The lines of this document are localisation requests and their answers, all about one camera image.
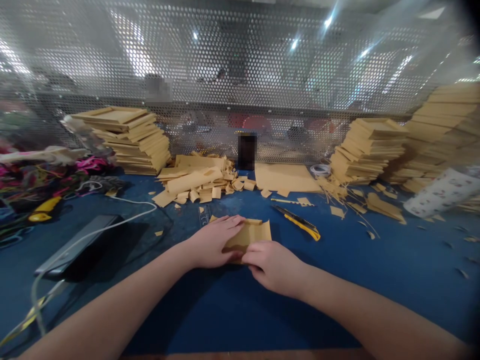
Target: stack of cardboard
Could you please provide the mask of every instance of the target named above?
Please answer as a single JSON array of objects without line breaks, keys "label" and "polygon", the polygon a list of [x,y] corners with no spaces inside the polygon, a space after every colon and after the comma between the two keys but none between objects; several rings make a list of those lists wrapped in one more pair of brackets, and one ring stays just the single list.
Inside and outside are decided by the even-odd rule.
[{"label": "stack of cardboard", "polygon": [[331,156],[332,176],[342,184],[366,185],[404,153],[408,130],[387,118],[358,118]]},{"label": "stack of cardboard", "polygon": [[480,159],[480,85],[457,83],[437,88],[406,123],[405,154],[389,164],[382,179],[402,184],[434,178],[454,165]]},{"label": "stack of cardboard", "polygon": [[115,151],[126,174],[157,175],[170,159],[169,138],[145,109],[105,107],[71,116],[82,119]]},{"label": "stack of cardboard", "polygon": [[424,187],[430,185],[432,179],[427,177],[413,177],[404,182],[400,187],[410,193],[418,194]]},{"label": "stack of cardboard", "polygon": [[222,192],[226,195],[244,189],[253,191],[254,180],[247,176],[238,176],[234,163],[226,156],[209,155],[202,157],[194,155],[177,155],[175,167],[165,167],[157,176],[165,190],[152,200],[160,207],[165,207],[172,201],[185,204],[188,199],[194,203],[207,203],[212,199],[220,199]]}]

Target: metal mesh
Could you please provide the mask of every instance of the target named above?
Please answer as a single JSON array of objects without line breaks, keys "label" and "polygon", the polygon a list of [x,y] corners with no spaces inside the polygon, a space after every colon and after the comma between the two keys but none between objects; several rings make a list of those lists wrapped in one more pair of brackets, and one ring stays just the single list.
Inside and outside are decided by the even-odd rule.
[{"label": "metal mesh", "polygon": [[256,131],[259,160],[316,163],[351,120],[406,121],[436,85],[478,75],[455,13],[419,19],[405,2],[333,18],[244,1],[5,0],[0,98],[56,145],[82,146],[63,114],[134,106],[159,115],[173,153],[235,157],[237,133]]}]

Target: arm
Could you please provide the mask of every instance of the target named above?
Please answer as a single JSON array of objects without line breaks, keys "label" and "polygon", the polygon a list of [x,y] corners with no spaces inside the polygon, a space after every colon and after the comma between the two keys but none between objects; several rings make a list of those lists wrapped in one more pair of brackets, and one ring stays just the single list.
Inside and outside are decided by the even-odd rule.
[{"label": "arm", "polygon": [[242,256],[222,249],[243,220],[224,216],[206,225],[88,303],[18,359],[118,359],[155,305],[186,272],[216,268]]},{"label": "arm", "polygon": [[376,359],[462,359],[468,347],[441,327],[364,287],[300,261],[274,241],[242,261],[264,287],[303,301],[345,327]]}]

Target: blue work table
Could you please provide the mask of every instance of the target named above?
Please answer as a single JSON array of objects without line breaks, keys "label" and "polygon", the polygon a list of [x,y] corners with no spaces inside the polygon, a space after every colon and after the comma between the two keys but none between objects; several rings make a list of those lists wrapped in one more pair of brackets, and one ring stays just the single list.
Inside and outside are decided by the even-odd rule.
[{"label": "blue work table", "polygon": [[[148,192],[163,190],[152,176],[122,178],[131,186],[124,199],[150,201]],[[364,187],[367,192],[374,191]],[[118,283],[171,246],[200,228],[199,206],[215,216],[240,214],[270,220],[271,235],[302,260],[336,276],[371,289],[426,317],[460,339],[473,342],[473,322],[479,314],[480,265],[466,257],[480,257],[480,243],[464,241],[465,227],[480,235],[476,215],[443,214],[435,223],[403,211],[407,225],[369,211],[364,217],[380,234],[370,239],[362,219],[350,210],[344,220],[334,216],[326,198],[317,193],[290,193],[288,199],[307,197],[315,207],[281,204],[263,198],[258,190],[235,192],[208,204],[190,201],[158,209],[128,224],[128,236],[111,248],[88,278],[70,285],[42,311],[48,328],[58,325],[83,305]],[[400,194],[397,205],[406,199]],[[288,221],[272,204],[280,205],[313,223],[321,234],[315,242]],[[99,214],[129,218],[149,209],[91,194],[60,204],[61,215],[41,223],[15,246],[0,250],[0,337],[21,322],[29,309],[34,270],[83,226]],[[155,232],[164,231],[162,236]],[[457,269],[465,271],[469,279]],[[52,286],[42,280],[39,296]],[[16,356],[39,337],[36,324],[0,349],[0,357]],[[338,323],[315,309],[264,289],[241,265],[197,269],[187,273],[160,301],[127,347],[125,354],[261,351],[354,348],[360,344]]]}]

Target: cable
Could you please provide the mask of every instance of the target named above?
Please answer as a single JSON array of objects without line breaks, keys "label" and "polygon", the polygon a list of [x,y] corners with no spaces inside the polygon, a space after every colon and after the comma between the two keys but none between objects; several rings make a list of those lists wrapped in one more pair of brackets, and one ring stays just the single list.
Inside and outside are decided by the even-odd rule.
[{"label": "cable", "polygon": [[[45,301],[38,307],[39,310],[43,309],[47,304],[56,296],[60,295],[66,287],[68,287],[69,283],[66,282],[65,280],[60,280],[55,284],[54,287],[51,288],[51,290],[46,294],[45,296]],[[8,343],[11,339],[13,339],[15,336],[17,336],[20,332],[23,331],[23,326],[26,323],[29,323],[32,321],[32,319],[35,317],[35,313],[31,314],[30,316],[27,314],[25,319],[19,323],[17,326],[15,326],[4,338],[2,341],[0,341],[0,348]]]},{"label": "cable", "polygon": [[318,177],[330,175],[330,165],[317,164],[310,167],[310,171]]},{"label": "cable", "polygon": [[98,230],[95,230],[95,231],[92,231],[91,233],[85,235],[85,236],[82,236],[80,239],[78,239],[77,241],[75,241],[72,245],[70,245],[66,250],[64,250],[60,255],[58,255],[55,259],[53,259],[46,267],[45,267],[45,270],[43,270],[40,274],[38,274],[38,276],[35,278],[35,280],[33,281],[33,285],[31,286],[31,293],[30,293],[30,300],[31,300],[31,303],[33,305],[33,308],[34,308],[34,316],[36,316],[36,322],[38,324],[38,327],[40,329],[40,333],[41,333],[41,336],[44,337],[47,332],[45,330],[45,326],[44,326],[44,323],[43,323],[43,320],[42,320],[42,313],[40,312],[40,306],[38,305],[38,297],[37,297],[37,288],[39,286],[39,282],[40,280],[43,278],[43,276],[45,275],[45,273],[47,273],[49,270],[50,270],[50,267],[56,263],[65,253],[68,253],[70,251],[70,249],[72,249],[73,247],[75,247],[76,245],[78,245],[80,242],[82,242],[83,240],[85,240],[86,238],[92,236],[92,235],[95,235],[97,233],[100,233],[102,231],[105,231],[105,230],[108,230],[108,229],[112,229],[114,227],[117,227],[119,225],[122,225],[122,224],[125,224],[125,223],[128,223],[129,221],[132,221],[136,218],[139,218],[143,215],[146,215],[146,214],[149,214],[153,211],[155,211],[157,209],[157,206],[151,202],[147,202],[147,201],[132,201],[132,200],[127,200],[127,199],[122,199],[122,198],[119,198],[119,197],[115,197],[115,196],[110,196],[110,198],[112,199],[117,199],[117,200],[122,200],[122,201],[125,201],[127,203],[132,203],[132,204],[147,204],[147,205],[151,205],[153,207],[153,209],[151,210],[148,210],[148,211],[145,211],[145,212],[142,212],[138,215],[135,215],[135,216],[132,216],[131,218],[127,219],[127,220],[124,220],[124,221],[121,221],[119,223],[116,223],[114,225],[110,225],[110,226],[107,226],[107,227],[104,227],[104,228],[101,228],[101,229],[98,229]]}]

